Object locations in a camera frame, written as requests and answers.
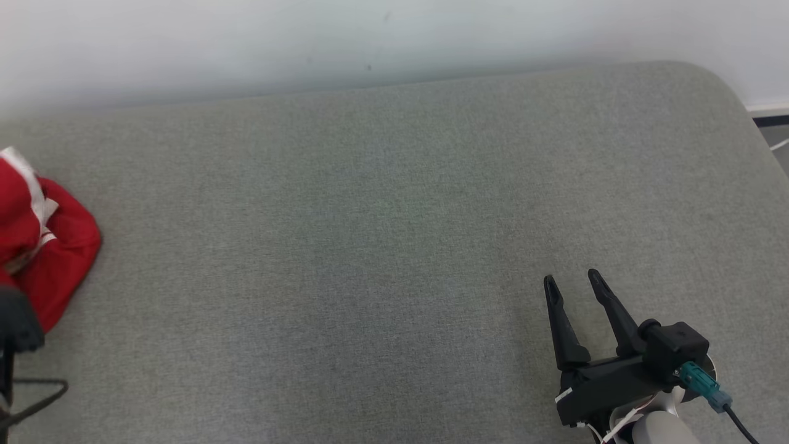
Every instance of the floor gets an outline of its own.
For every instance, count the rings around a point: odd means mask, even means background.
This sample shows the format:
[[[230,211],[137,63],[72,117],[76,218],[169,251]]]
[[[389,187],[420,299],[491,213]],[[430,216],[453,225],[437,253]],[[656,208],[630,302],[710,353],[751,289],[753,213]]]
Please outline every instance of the floor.
[[[766,126],[760,128],[760,130],[761,134],[765,136],[767,144],[770,146],[789,139],[789,125]],[[789,175],[789,144],[778,148],[772,153],[776,155],[778,163],[781,164],[783,170]]]

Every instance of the gray fabric surface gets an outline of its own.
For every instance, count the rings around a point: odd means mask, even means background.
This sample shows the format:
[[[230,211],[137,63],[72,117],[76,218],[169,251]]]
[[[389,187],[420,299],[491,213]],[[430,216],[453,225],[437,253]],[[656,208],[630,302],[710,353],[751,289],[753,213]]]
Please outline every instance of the gray fabric surface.
[[[686,321],[766,442],[789,423],[789,179],[717,77],[658,62],[0,126],[95,214],[12,442],[591,442],[542,289]],[[18,392],[22,405],[32,395]],[[704,401],[702,442],[740,443]]]

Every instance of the white cable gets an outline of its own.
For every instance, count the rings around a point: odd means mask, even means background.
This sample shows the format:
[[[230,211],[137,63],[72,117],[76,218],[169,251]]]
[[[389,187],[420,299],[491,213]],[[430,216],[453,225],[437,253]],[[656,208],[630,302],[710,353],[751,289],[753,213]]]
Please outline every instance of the white cable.
[[[592,433],[594,433],[594,435],[597,437],[597,439],[598,439],[600,442],[603,442],[603,437],[602,437],[602,436],[600,436],[600,432],[599,432],[599,431],[597,431],[597,429],[596,429],[596,428],[594,428],[594,426],[593,426],[592,424],[586,424],[586,426],[587,426],[587,427],[589,427],[589,429],[591,429],[591,430],[592,430]]]
[[[776,143],[775,145],[773,145],[773,146],[771,146],[771,147],[770,147],[770,151],[775,151],[775,150],[777,150],[778,148],[780,148],[780,147],[782,147],[782,146],[786,145],[787,143],[789,143],[789,139],[787,139],[787,140],[785,140],[785,141],[778,142],[778,143]]]
[[[651,403],[652,401],[654,401],[654,400],[655,400],[655,397],[657,397],[657,393],[653,394],[653,395],[652,395],[652,397],[650,397],[650,398],[649,398],[649,399],[648,399],[648,400],[647,400],[647,401],[646,401],[644,404],[641,404],[641,405],[639,405],[639,406],[633,407],[633,408],[632,408],[632,409],[631,409],[631,410],[630,410],[630,411],[629,411],[629,412],[628,412],[628,413],[625,415],[625,417],[624,417],[624,418],[622,418],[622,419],[620,419],[620,420],[619,420],[619,422],[618,422],[618,423],[616,423],[616,425],[614,426],[614,428],[613,428],[613,429],[611,429],[611,431],[609,431],[609,432],[608,432],[608,434],[607,434],[607,435],[605,435],[605,436],[603,437],[603,439],[601,439],[601,440],[600,440],[600,444],[605,444],[606,442],[610,441],[610,440],[611,440],[611,438],[614,438],[614,437],[616,436],[616,434],[617,434],[617,433],[619,433],[619,431],[620,431],[620,430],[622,430],[622,427],[625,427],[625,425],[627,424],[627,422],[628,422],[628,421],[630,421],[630,419],[631,419],[631,418],[633,418],[633,416],[635,416],[635,414],[636,414],[636,413],[638,413],[638,411],[639,411],[639,410],[641,410],[642,408],[644,408],[644,407],[646,407],[647,405],[649,405],[649,403]]]

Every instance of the black cable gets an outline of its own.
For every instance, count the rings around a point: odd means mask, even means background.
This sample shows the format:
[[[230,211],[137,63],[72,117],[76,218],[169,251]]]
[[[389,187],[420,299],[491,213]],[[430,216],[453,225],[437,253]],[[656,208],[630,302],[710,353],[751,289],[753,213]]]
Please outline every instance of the black cable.
[[[69,389],[69,383],[64,379],[39,379],[39,378],[21,378],[21,379],[14,379],[14,384],[43,384],[43,385],[57,385],[61,386],[60,390],[55,392],[48,397],[45,397],[41,401],[36,402],[35,404],[31,405],[30,407],[22,410],[19,413],[11,415],[4,420],[0,421],[0,431],[4,431],[8,427],[15,426],[22,421],[26,420],[30,416],[35,415],[36,413],[44,410],[53,402],[57,401],[58,398],[63,396],[63,394]]]
[[[729,414],[729,417],[731,417],[731,420],[734,421],[735,426],[737,426],[737,428],[742,432],[742,435],[745,436],[745,439],[747,439],[750,444],[759,444],[759,441],[757,441],[748,431],[748,429],[742,425],[742,422],[740,422],[737,415],[735,415],[734,410],[731,410],[731,406],[729,404],[724,404],[724,411]]]

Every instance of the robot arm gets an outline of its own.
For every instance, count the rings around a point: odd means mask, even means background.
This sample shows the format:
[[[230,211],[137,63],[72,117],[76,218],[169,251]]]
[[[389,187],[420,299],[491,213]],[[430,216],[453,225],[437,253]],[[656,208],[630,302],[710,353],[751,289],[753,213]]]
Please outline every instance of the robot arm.
[[[562,371],[555,402],[563,425],[588,426],[596,442],[698,444],[675,406],[701,395],[756,442],[740,427],[731,398],[714,379],[709,341],[685,322],[663,326],[648,319],[637,325],[597,270],[589,270],[589,282],[614,330],[615,357],[591,360],[567,318],[559,287],[552,276],[544,279],[556,366]]]

